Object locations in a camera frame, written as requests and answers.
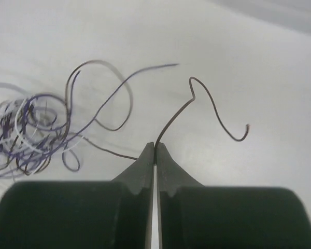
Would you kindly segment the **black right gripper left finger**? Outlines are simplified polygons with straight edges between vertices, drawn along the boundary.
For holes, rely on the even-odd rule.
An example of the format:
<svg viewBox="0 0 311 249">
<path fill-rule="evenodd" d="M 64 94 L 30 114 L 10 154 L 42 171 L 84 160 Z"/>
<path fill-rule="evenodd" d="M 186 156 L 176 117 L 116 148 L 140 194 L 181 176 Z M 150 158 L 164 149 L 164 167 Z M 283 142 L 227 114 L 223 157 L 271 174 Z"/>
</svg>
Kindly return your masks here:
<svg viewBox="0 0 311 249">
<path fill-rule="evenodd" d="M 154 144 L 111 181 L 19 182 L 0 201 L 0 248 L 150 248 Z"/>
</svg>

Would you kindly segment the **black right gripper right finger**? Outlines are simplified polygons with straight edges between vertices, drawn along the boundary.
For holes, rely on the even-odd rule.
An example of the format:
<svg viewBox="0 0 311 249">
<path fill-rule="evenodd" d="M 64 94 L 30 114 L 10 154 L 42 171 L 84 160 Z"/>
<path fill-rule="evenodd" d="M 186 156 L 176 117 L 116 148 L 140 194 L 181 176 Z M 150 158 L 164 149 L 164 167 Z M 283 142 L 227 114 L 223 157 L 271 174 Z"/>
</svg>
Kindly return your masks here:
<svg viewBox="0 0 311 249">
<path fill-rule="evenodd" d="M 160 248 L 311 248 L 311 223 L 291 190 L 205 186 L 155 147 Z"/>
</svg>

